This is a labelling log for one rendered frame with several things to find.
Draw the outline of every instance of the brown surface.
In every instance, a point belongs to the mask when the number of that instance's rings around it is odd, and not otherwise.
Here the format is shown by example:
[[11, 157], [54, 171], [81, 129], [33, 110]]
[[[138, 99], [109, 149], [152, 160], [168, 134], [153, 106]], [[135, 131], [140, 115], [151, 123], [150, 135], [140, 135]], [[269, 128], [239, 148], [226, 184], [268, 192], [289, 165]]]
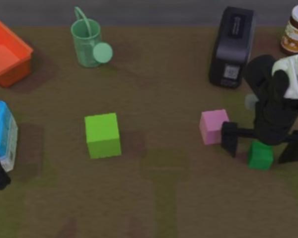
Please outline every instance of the brown surface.
[[[253, 117], [245, 84], [207, 81], [214, 28], [104, 28], [115, 57], [95, 69], [78, 66], [68, 28], [14, 30], [34, 47], [35, 72], [0, 88], [20, 126], [0, 238], [298, 238], [298, 163], [253, 171], [202, 144], [202, 111], [226, 108], [241, 126]], [[258, 29], [253, 56], [281, 57], [280, 33]], [[123, 156], [91, 160], [83, 118], [108, 112], [118, 115]], [[145, 161], [179, 170], [153, 172]]]

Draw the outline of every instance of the nutella jar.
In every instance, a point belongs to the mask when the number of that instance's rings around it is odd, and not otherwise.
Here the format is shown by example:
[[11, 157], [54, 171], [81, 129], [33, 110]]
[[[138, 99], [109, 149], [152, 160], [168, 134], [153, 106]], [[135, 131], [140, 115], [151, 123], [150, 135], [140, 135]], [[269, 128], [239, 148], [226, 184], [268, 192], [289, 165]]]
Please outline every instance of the nutella jar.
[[298, 5], [293, 8], [281, 39], [281, 48], [287, 55], [298, 54]]

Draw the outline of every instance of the red plastic container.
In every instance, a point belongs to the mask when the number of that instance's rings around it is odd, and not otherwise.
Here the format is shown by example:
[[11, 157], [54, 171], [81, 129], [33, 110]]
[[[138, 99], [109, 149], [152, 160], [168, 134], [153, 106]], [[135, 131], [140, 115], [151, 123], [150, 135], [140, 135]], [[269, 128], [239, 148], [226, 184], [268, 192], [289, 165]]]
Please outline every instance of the red plastic container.
[[10, 87], [31, 73], [33, 49], [0, 21], [0, 86]]

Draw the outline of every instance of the lime green block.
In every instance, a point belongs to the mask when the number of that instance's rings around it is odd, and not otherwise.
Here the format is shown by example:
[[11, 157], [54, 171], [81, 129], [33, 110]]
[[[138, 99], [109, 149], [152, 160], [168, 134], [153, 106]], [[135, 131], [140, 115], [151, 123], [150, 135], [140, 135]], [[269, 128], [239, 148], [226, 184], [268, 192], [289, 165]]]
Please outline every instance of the lime green block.
[[253, 141], [248, 154], [248, 166], [252, 169], [269, 170], [273, 164], [273, 148]]
[[121, 155], [115, 113], [85, 117], [86, 142], [92, 159]]

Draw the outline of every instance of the blue and white package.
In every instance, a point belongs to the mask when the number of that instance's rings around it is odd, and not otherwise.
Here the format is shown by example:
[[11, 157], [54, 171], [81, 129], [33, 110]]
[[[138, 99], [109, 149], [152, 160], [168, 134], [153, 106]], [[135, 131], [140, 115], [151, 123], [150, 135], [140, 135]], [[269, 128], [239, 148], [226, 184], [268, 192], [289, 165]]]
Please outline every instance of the blue and white package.
[[0, 163], [6, 172], [13, 170], [18, 127], [7, 104], [0, 101]]

